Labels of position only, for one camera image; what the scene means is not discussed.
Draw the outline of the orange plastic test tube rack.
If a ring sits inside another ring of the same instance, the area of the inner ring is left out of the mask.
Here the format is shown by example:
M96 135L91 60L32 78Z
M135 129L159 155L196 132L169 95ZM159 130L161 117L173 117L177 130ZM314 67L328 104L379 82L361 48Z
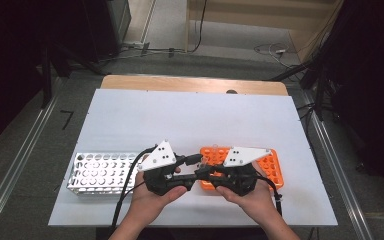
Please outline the orange plastic test tube rack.
M222 164L229 153L229 147L219 147L218 154L212 153L212 146L205 146L200 149L203 157L209 159L208 165ZM277 152L274 149L270 153L257 160L259 167L266 173L267 178L270 179L280 189L284 186L283 175L281 172L280 164L278 161Z

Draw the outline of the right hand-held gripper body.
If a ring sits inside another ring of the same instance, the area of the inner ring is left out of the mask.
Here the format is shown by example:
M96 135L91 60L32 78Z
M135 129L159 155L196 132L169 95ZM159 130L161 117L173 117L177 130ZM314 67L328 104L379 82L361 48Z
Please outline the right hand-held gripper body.
M215 165L215 172L221 176L213 177L213 186L223 186L239 196L254 190L257 171L252 163L271 154L267 148L231 147L221 164Z

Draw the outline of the silver metal test tube rack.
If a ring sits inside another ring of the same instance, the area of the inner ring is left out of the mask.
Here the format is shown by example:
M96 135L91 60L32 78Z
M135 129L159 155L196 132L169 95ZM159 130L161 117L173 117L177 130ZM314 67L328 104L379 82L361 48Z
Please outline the silver metal test tube rack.
M77 195L121 194L135 186L136 152L77 152L67 189Z

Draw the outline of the light wooden shelf unit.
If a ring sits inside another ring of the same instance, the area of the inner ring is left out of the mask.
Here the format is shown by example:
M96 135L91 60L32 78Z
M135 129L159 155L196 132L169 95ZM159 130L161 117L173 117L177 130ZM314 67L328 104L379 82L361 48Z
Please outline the light wooden shelf unit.
M309 60L322 35L332 29L344 0L186 0L184 49L189 48L192 11L206 6L204 19L287 29L301 61Z

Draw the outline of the white board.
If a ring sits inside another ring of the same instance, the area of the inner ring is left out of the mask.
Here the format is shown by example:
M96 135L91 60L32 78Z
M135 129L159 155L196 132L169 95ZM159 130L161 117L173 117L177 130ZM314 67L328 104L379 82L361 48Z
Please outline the white board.
M284 186L283 218L291 226L335 226L337 220L290 96L98 89L74 152L140 152L168 140L177 154L202 146L275 149ZM118 197L76 196L65 174L49 226L108 226ZM164 208L153 226L255 226L237 205L195 183Z

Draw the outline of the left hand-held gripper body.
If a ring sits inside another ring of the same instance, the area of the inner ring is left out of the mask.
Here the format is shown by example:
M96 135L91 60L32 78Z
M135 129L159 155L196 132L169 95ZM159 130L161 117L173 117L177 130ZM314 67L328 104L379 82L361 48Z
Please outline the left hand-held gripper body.
M138 165L138 170L143 172L143 178L147 189L159 196L164 195L174 187L170 181L175 175L176 155L167 140L162 141L152 152Z

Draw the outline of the metal floor rail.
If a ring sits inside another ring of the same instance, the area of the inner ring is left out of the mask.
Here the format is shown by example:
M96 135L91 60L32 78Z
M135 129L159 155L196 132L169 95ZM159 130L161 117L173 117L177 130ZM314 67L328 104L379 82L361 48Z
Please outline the metal floor rail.
M63 87L66 85L67 80L58 77L53 83L51 89L54 91L54 96L49 103L40 109L35 116L35 121L29 128L29 132L25 138L21 140L22 144L17 150L17 153L11 159L11 165L6 171L5 176L0 182L0 214L4 209L21 173L30 157L32 150L34 149L36 142L38 141L52 111L59 99L59 95Z
M312 110L309 119L315 128L357 238L359 240L374 240L374 236L325 127L325 122L319 120L315 110Z

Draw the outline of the dark cabinet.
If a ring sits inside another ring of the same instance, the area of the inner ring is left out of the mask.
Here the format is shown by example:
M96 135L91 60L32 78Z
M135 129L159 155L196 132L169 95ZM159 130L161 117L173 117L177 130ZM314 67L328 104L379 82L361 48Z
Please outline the dark cabinet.
M118 55L132 16L128 0L82 0L92 38L92 59Z

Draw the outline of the dark curtain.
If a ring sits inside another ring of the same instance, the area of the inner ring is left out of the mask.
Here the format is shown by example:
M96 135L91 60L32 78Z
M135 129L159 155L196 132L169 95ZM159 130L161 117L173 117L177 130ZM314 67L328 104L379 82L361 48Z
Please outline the dark curtain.
M42 46L62 34L78 0L0 0L0 135L44 86Z
M384 0L344 0L326 56L332 103L366 168L384 177Z

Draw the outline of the person's left hand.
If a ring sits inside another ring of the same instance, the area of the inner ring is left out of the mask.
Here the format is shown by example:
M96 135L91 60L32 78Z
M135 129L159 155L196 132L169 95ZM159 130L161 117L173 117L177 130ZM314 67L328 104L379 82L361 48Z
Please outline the person's left hand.
M146 186L139 186L133 191L130 207L124 221L132 222L144 228L157 219L163 209L187 192L184 186L177 186L162 196L150 192Z

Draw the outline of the person's right hand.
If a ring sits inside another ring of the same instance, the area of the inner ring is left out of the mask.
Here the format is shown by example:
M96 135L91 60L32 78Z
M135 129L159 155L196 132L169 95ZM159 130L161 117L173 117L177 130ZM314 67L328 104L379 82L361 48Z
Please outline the person's right hand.
M264 180L258 180L254 190L245 196L239 196L223 186L218 186L216 191L228 202L237 204L261 226L268 226L282 219L272 201L269 186Z

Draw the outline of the wooden table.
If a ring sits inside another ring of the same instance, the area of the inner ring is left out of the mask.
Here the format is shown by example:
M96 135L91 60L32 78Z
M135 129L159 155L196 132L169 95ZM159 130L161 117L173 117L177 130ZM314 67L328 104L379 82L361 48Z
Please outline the wooden table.
M220 78L173 77L148 75L108 75L102 89L127 89L176 92L233 93L287 96L281 82L232 80Z

